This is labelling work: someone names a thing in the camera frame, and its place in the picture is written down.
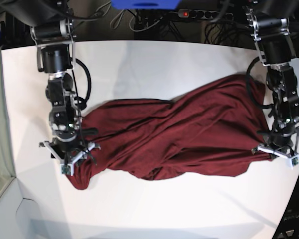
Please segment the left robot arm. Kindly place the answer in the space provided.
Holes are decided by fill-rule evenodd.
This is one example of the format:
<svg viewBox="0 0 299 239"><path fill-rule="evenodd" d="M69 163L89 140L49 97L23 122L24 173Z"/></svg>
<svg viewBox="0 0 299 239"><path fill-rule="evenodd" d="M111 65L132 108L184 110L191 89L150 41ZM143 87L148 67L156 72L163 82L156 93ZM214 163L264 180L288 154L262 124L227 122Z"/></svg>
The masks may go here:
<svg viewBox="0 0 299 239"><path fill-rule="evenodd" d="M299 0L254 0L245 6L258 57L246 72L246 88L253 103L269 109L274 118L270 131L261 131L265 142L253 149L272 158L285 159L291 168L299 164L299 97L297 77L290 62L296 52L290 37L289 18L299 8ZM267 68L266 85L272 91L273 103L259 103L251 92L251 69L261 62Z"/></svg>

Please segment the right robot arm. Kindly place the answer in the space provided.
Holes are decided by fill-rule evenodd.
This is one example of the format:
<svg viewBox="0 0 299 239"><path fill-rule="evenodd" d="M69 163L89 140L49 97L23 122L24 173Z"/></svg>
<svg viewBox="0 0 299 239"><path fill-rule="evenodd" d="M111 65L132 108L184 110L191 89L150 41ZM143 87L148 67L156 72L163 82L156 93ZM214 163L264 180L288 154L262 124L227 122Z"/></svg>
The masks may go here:
<svg viewBox="0 0 299 239"><path fill-rule="evenodd" d="M73 22L95 21L100 10L90 17L75 16L66 0L0 0L0 7L29 26L37 48L37 68L48 75L45 90L52 105L49 125L52 141L40 143L60 163L61 174L73 176L75 167L99 148L86 141L97 129L82 129L81 111L91 94L91 76L87 67L75 57Z"/></svg>

